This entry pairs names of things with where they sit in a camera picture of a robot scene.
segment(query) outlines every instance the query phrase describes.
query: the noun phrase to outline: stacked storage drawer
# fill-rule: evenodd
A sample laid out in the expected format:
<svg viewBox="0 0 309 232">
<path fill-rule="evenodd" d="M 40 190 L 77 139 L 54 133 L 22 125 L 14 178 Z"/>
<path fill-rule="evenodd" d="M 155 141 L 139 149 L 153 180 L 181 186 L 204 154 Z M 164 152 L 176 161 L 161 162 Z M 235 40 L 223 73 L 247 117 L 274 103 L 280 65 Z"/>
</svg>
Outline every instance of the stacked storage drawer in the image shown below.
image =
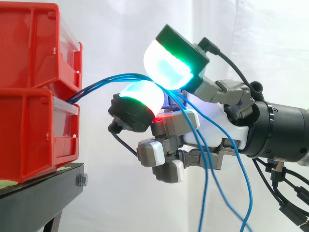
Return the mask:
<svg viewBox="0 0 309 232">
<path fill-rule="evenodd" d="M 52 3 L 0 2 L 0 180 L 78 159 L 82 45 Z"/>
</svg>

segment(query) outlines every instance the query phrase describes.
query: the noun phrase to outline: screw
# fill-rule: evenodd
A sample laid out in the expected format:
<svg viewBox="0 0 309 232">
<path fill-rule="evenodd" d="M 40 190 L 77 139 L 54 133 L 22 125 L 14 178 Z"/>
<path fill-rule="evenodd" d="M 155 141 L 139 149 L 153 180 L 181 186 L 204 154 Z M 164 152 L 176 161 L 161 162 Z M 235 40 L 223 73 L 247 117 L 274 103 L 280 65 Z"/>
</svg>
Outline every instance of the screw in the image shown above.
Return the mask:
<svg viewBox="0 0 309 232">
<path fill-rule="evenodd" d="M 88 183 L 88 175 L 87 174 L 77 174 L 76 176 L 76 186 L 85 187 Z"/>
</svg>

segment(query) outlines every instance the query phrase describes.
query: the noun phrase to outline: green light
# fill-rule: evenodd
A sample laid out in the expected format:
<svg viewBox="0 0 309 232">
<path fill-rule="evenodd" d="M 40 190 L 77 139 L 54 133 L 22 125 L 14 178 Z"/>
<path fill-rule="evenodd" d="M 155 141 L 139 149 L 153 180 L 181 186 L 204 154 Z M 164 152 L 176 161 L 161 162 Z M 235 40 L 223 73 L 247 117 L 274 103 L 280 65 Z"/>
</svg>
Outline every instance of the green light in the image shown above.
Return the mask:
<svg viewBox="0 0 309 232">
<path fill-rule="evenodd" d="M 193 78 L 190 67 L 174 57 L 157 40 L 147 48 L 144 66 L 149 77 L 168 90 L 179 89 Z"/>
<path fill-rule="evenodd" d="M 154 115 L 157 115 L 164 103 L 163 91 L 153 82 L 137 81 L 127 86 L 120 97 L 134 98 L 146 105 Z"/>
</svg>

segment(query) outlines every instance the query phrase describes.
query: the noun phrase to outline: blue cable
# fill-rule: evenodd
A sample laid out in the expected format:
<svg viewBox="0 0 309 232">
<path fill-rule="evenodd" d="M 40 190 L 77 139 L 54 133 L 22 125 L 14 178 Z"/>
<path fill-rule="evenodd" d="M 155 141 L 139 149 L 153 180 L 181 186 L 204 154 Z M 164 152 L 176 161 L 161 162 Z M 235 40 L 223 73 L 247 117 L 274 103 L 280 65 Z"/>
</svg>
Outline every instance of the blue cable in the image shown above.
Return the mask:
<svg viewBox="0 0 309 232">
<path fill-rule="evenodd" d="M 95 86 L 98 86 L 102 83 L 104 83 L 105 81 L 109 81 L 109 80 L 112 80 L 112 79 L 115 79 L 115 78 L 118 78 L 119 80 L 121 79 L 124 79 L 124 78 L 132 78 L 132 79 L 135 79 L 135 80 L 148 80 L 148 81 L 152 81 L 148 76 L 145 76 L 145 75 L 142 75 L 142 74 L 139 74 L 139 73 L 125 73 L 125 74 L 119 74 L 119 75 L 115 75 L 115 76 L 110 76 L 110 77 L 107 77 L 103 80 L 100 80 L 84 89 L 82 89 L 81 91 L 79 91 L 78 93 L 74 94 L 72 97 L 70 97 L 67 102 L 70 103 L 70 101 L 72 101 L 73 99 L 75 99 L 77 96 L 79 96 L 80 94 L 84 93 L 84 92 L 87 92 L 87 91 L 90 91 L 92 92 L 93 90 L 91 90 L 91 88 L 95 87 Z"/>
<path fill-rule="evenodd" d="M 194 126 L 192 125 L 191 120 L 189 119 L 187 113 L 185 112 L 186 107 L 181 103 L 181 101 L 173 94 L 173 92 L 164 89 L 160 85 L 158 85 L 169 97 L 171 97 L 176 104 L 179 106 L 180 110 L 182 111 L 184 117 L 186 118 L 187 122 L 189 123 L 189 126 L 194 134 L 194 137 L 197 141 L 198 148 L 202 154 L 203 157 L 203 162 L 205 166 L 205 186 L 204 186 L 204 192 L 203 192 L 203 200 L 202 200 L 202 208 L 201 208 L 201 214 L 200 214 L 200 219 L 199 219 L 199 225 L 198 225 L 198 232 L 202 231 L 202 224 L 203 224 L 203 218 L 204 218 L 204 212 L 205 212 L 205 205 L 206 205 L 206 195 L 207 195 L 207 185 L 208 185 L 208 165 L 207 165 L 207 160 L 206 156 L 204 153 L 204 149 L 202 148 L 202 145 L 200 144 L 199 138 L 197 136 L 197 130 L 195 130 Z"/>
<path fill-rule="evenodd" d="M 111 83 L 111 82 L 124 82 L 124 81 L 139 81 L 139 80 L 149 80 L 151 81 L 151 79 L 147 76 L 144 76 L 142 74 L 137 74 L 137 73 L 127 73 L 127 74 L 121 74 L 121 75 L 116 75 L 116 76 L 112 76 L 112 77 L 109 77 L 109 78 L 105 78 L 97 83 L 94 83 L 90 86 L 88 86 L 87 88 L 81 90 L 80 92 L 78 92 L 77 94 L 75 94 L 74 96 L 72 96 L 69 100 L 67 100 L 67 102 L 73 104 L 73 103 L 76 103 L 80 98 L 84 97 L 85 95 L 89 94 L 90 92 L 108 84 L 108 83 Z M 203 215 L 204 215 L 204 209 L 205 209 L 205 204 L 206 204 L 206 193 L 207 193 L 207 184 L 208 184 L 208 173 L 207 173 L 207 170 L 208 170 L 208 166 L 207 166 L 207 160 L 206 160 L 206 156 L 205 156 L 205 153 L 204 153 L 204 150 L 202 148 L 202 145 L 200 144 L 200 141 L 199 141 L 199 138 L 197 136 L 197 133 L 199 134 L 199 136 L 201 137 L 202 141 L 204 142 L 204 145 L 206 147 L 206 149 L 208 150 L 207 153 L 208 153 L 208 157 L 211 158 L 211 155 L 210 155 L 210 151 L 207 147 L 207 144 L 206 144 L 206 141 L 205 139 L 203 138 L 202 134 L 200 133 L 200 131 L 196 131 L 194 129 L 194 126 L 192 125 L 192 122 L 190 121 L 188 115 L 186 114 L 185 112 L 185 107 L 184 105 L 179 101 L 179 99 L 173 94 L 173 92 L 169 91 L 169 90 L 166 90 L 164 89 L 163 87 L 161 87 L 160 85 L 158 85 L 165 93 L 167 93 L 167 95 L 169 95 L 177 104 L 178 106 L 180 107 L 183 115 L 185 116 L 186 120 L 188 121 L 189 123 L 189 126 L 195 136 L 195 139 L 197 141 L 197 145 L 201 151 L 201 154 L 202 154 L 202 157 L 203 157 L 203 161 L 204 161 L 204 166 L 205 166 L 205 171 L 206 171 L 206 178 L 205 178 L 205 187 L 204 187 L 204 194 L 203 194 L 203 202 L 202 202 L 202 209 L 201 209 L 201 217 L 200 217 L 200 222 L 199 222 L 199 232 L 201 232 L 201 228 L 202 228 L 202 220 L 203 220 Z"/>
<path fill-rule="evenodd" d="M 209 122 L 211 122 L 213 125 L 215 125 L 217 128 L 219 128 L 227 137 L 228 139 L 230 140 L 230 142 L 232 143 L 233 145 L 233 148 L 235 150 L 235 153 L 236 153 L 236 156 L 237 156 L 237 159 L 238 159 L 238 162 L 240 164 L 240 167 L 242 169 L 242 172 L 244 174 L 244 177 L 246 179 L 246 183 L 247 183 L 247 187 L 248 187 L 248 192 L 249 192 L 249 208 L 248 208 L 248 211 L 247 211 L 247 214 L 246 214 L 246 217 L 243 219 L 236 211 L 235 209 L 230 205 L 230 203 L 228 202 L 227 198 L 225 197 L 221 187 L 220 187 L 220 184 L 215 176 L 215 173 L 213 171 L 213 165 L 212 165 L 212 161 L 211 161 L 211 156 L 209 155 L 209 160 L 210 160 L 210 166 L 211 166 L 211 173 L 213 175 L 213 178 L 218 186 L 218 189 L 223 197 L 223 200 L 225 202 L 225 204 L 228 206 L 228 208 L 241 220 L 243 220 L 243 223 L 242 223 L 242 226 L 241 226 L 241 229 L 240 231 L 242 232 L 244 230 L 244 227 L 246 226 L 247 224 L 247 221 L 248 221 L 248 218 L 250 216 L 250 213 L 252 211 L 252 206 L 253 206 L 253 197 L 252 197 L 252 190 L 251 190 L 251 185 L 250 185 L 250 182 L 249 182 L 249 178 L 248 178 L 248 175 L 246 173 L 246 170 L 242 164 L 242 161 L 241 161 L 241 158 L 240 158 L 240 155 L 239 155 L 239 152 L 238 152 L 238 149 L 236 147 L 236 144 L 234 142 L 234 140 L 231 138 L 231 136 L 220 126 L 218 125 L 216 122 L 214 122 L 211 118 L 207 117 L 206 115 L 204 115 L 196 106 L 194 106 L 187 98 L 185 98 L 183 95 L 177 93 L 177 92 L 174 92 L 178 97 L 180 97 L 181 99 L 183 99 L 185 102 L 187 102 L 190 106 L 192 106 L 193 109 L 195 109 L 203 118 L 205 118 L 206 120 L 208 120 Z"/>
<path fill-rule="evenodd" d="M 174 93 L 176 93 L 177 96 L 181 97 L 185 102 L 189 103 L 191 106 L 193 105 L 188 99 L 186 99 L 185 97 L 183 97 L 183 96 L 182 96 L 181 94 L 179 94 L 178 92 L 174 91 Z M 228 206 L 228 208 L 229 208 L 240 220 L 244 221 L 244 219 L 240 216 L 240 214 L 237 213 L 237 211 L 231 206 L 231 204 L 230 204 L 229 201 L 227 200 L 227 198 L 226 198 L 226 196 L 225 196 L 225 194 L 224 194 L 224 192 L 223 192 L 223 190 L 222 190 L 222 188 L 221 188 L 221 186 L 220 186 L 220 183 L 219 183 L 219 181 L 218 181 L 218 179 L 217 179 L 217 177 L 216 177 L 216 175 L 215 175 L 215 173 L 214 173 L 214 168 L 213 168 L 213 163 L 212 163 L 211 152 L 210 152 L 210 150 L 209 150 L 209 147 L 207 146 L 206 140 L 205 140 L 205 138 L 203 137 L 203 135 L 201 134 L 200 130 L 197 130 L 197 133 L 198 133 L 198 135 L 200 136 L 200 138 L 202 139 L 202 141 L 203 141 L 203 143 L 204 143 L 204 146 L 205 146 L 205 148 L 206 148 L 207 155 L 208 155 L 208 160 L 209 160 L 210 167 L 211 167 L 212 176 L 213 176 L 213 178 L 214 178 L 214 180 L 215 180 L 215 182 L 216 182 L 216 185 L 217 185 L 217 187 L 218 187 L 218 189 L 219 189 L 219 191 L 220 191 L 220 194 L 221 194 L 221 196 L 222 196 L 222 198 L 223 198 L 225 204 Z M 248 230 L 249 230 L 250 232 L 252 232 L 252 229 L 250 228 L 250 226 L 249 226 L 248 224 L 246 224 L 246 226 L 247 226 Z"/>
</svg>

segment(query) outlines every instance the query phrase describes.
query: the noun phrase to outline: white fabric background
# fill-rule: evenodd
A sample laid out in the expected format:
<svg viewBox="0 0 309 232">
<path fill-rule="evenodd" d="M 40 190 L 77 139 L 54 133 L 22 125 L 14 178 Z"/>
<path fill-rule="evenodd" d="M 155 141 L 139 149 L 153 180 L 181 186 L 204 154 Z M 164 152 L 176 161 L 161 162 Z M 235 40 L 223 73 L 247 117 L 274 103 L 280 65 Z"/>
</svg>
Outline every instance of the white fabric background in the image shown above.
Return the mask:
<svg viewBox="0 0 309 232">
<path fill-rule="evenodd" d="M 264 85 L 274 103 L 309 108 L 309 33 L 306 0 L 55 0 L 76 38 L 84 45 L 84 87 L 110 75 L 145 73 L 143 53 L 168 23 L 188 40 L 208 37 L 247 76 Z M 210 56 L 210 79 L 238 77 L 218 57 Z M 158 182 L 107 132 L 107 109 L 125 84 L 110 84 L 81 100 L 80 161 L 89 183 L 63 211 L 60 232 L 193 232 L 197 230 L 204 171 L 191 167 L 186 180 Z M 132 147 L 151 137 L 122 132 Z M 252 161 L 242 156 L 253 189 L 249 223 L 256 232 L 299 231 L 279 210 Z M 309 170 L 288 164 L 304 176 Z M 242 215 L 248 193 L 235 157 L 225 157 L 216 172 L 228 199 Z M 282 192 L 299 203 L 295 193 Z M 204 231 L 239 231 L 241 223 L 224 205 L 210 179 Z"/>
</svg>

